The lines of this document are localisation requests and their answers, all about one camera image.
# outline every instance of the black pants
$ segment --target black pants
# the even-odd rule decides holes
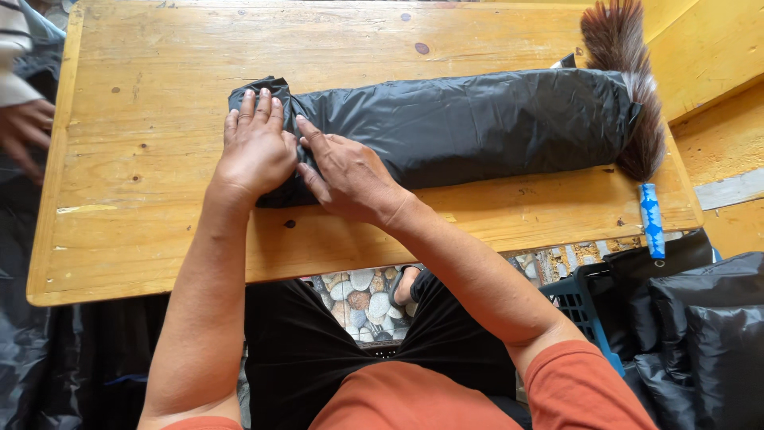
[[[510,416],[503,405],[519,409],[517,421],[526,418],[508,402],[515,398],[515,367],[502,342],[429,270],[417,276],[411,295],[419,306],[392,360],[442,373],[480,390]],[[307,428],[348,374],[383,360],[361,350],[299,279],[249,285],[246,303],[253,428]]]

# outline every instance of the wooden table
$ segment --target wooden table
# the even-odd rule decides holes
[[[273,74],[293,93],[584,64],[580,5],[81,0],[70,16],[28,299],[168,292],[222,148],[231,90]],[[425,44],[429,52],[416,44]],[[655,177],[666,231],[700,210],[673,139]],[[496,251],[641,233],[613,166],[417,191]],[[294,220],[292,229],[284,226]],[[320,206],[254,210],[247,280],[414,260]]]

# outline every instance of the hand in background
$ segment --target hand in background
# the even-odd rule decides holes
[[[416,197],[401,187],[371,148],[337,135],[325,135],[302,116],[297,126],[305,136],[321,176],[305,163],[297,171],[321,205],[330,213],[384,228],[398,210]]]
[[[11,160],[38,185],[43,184],[43,172],[29,155],[30,142],[47,151],[55,108],[45,99],[0,108],[0,144]]]
[[[247,90],[241,111],[225,117],[223,145],[210,186],[247,207],[281,185],[297,165],[297,138],[283,130],[283,105],[266,89],[257,110],[254,91]]]

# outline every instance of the blue plastic basket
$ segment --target blue plastic basket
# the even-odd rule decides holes
[[[544,285],[539,290],[552,301],[557,309],[573,321],[573,324],[578,327],[578,330],[581,330],[589,341],[600,348],[602,355],[607,358],[607,361],[618,374],[623,376],[625,375],[623,364],[621,364],[618,354],[610,352],[607,337],[602,330],[600,318],[597,316],[597,310],[594,308],[589,288],[587,288],[587,277],[607,270],[606,262],[581,265],[573,271],[572,276]]]

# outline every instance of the blue pattern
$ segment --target blue pattern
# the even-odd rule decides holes
[[[658,206],[655,184],[639,186],[639,205],[642,207],[642,223],[645,225],[647,248],[654,259],[666,257],[665,241],[663,240],[663,222],[661,209]]]

